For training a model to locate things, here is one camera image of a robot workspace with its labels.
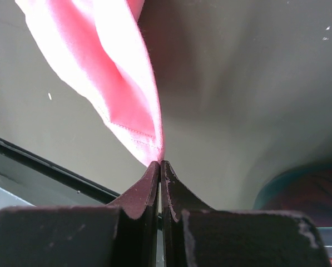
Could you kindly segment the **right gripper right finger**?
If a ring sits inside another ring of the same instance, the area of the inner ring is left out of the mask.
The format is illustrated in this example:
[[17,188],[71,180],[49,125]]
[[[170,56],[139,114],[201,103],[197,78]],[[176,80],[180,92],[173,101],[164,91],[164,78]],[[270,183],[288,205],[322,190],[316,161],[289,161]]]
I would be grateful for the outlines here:
[[330,266],[312,221],[296,211],[218,211],[161,163],[166,266]]

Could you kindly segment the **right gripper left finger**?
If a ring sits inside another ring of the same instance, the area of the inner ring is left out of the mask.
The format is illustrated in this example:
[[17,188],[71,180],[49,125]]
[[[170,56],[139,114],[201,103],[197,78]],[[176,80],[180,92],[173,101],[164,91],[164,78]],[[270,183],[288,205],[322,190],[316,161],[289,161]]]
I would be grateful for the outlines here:
[[155,266],[160,166],[102,206],[0,210],[0,266]]

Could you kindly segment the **pink t shirt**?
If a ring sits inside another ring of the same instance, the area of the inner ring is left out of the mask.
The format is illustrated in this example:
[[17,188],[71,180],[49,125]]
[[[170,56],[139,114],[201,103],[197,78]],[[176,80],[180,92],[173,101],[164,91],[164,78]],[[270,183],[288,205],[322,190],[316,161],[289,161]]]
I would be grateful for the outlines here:
[[18,1],[58,77],[144,165],[164,157],[161,109],[138,27],[143,1]]

